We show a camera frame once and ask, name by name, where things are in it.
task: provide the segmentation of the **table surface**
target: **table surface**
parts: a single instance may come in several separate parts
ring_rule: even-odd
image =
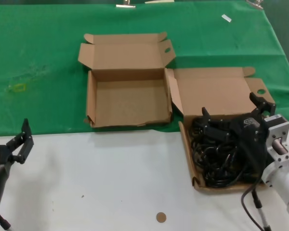
[[[34,142],[26,163],[12,167],[0,206],[16,231],[257,231],[240,192],[192,187],[179,132],[37,135]],[[272,230],[289,231],[274,190],[259,197]],[[259,220],[251,195],[246,203]]]

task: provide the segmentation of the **cardboard box lid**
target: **cardboard box lid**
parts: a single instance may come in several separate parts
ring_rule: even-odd
[[[164,68],[175,53],[167,33],[84,35],[78,61],[92,70]]]
[[[217,67],[167,69],[172,102],[184,117],[202,116],[206,107],[212,116],[239,115],[251,112],[255,106],[249,95],[262,89],[264,97],[274,102],[265,84],[253,67]]]

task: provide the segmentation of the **black connector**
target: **black connector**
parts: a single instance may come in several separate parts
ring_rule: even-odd
[[[264,231],[271,231],[271,227],[270,226],[265,227]]]
[[[8,230],[11,227],[10,223],[7,220],[5,220],[1,215],[0,215],[0,225],[4,230]]]
[[[254,204],[255,204],[256,208],[262,208],[262,204],[261,204],[261,201],[258,198],[256,190],[253,190],[251,192],[251,195],[252,195],[252,198],[254,199]]]

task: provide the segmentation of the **open cardboard box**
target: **open cardboard box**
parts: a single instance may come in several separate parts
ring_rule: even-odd
[[[165,66],[175,53],[167,33],[89,35],[78,60],[89,67],[87,117],[93,128],[169,123]]]
[[[250,78],[254,73],[253,67],[167,69],[172,102],[184,115],[184,122],[179,122],[179,126],[192,185],[196,190],[227,192],[249,186],[236,184],[222,189],[206,187],[201,169],[194,165],[187,131],[192,120],[202,116],[202,107],[206,107],[213,118],[225,119],[251,112],[255,108],[249,98],[251,91],[274,102],[263,81]]]

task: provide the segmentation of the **black cable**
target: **black cable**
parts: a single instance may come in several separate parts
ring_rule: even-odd
[[[257,177],[257,180],[251,185],[249,186],[245,192],[243,192],[242,196],[241,196],[241,204],[243,206],[243,209],[245,210],[247,216],[249,216],[249,218],[251,219],[252,222],[254,222],[254,224],[261,230],[264,231],[264,229],[256,222],[256,220],[251,216],[251,214],[249,213],[249,211],[247,210],[245,203],[244,203],[244,198],[245,196],[250,193],[252,190],[254,190],[257,186],[257,184],[261,181],[261,175],[259,175]]]
[[[206,186],[225,188],[238,181],[254,182],[254,171],[251,171],[250,164],[247,164],[245,155],[238,154],[236,141],[231,136],[229,127],[223,127],[223,131],[229,132],[227,141],[220,141],[206,135],[202,123],[201,118],[194,119],[189,136],[191,137],[193,162],[202,169]],[[220,129],[220,124],[216,122],[210,126]]]
[[[0,225],[4,230],[8,230],[11,227],[10,223],[7,220],[5,220],[1,215],[0,215]]]

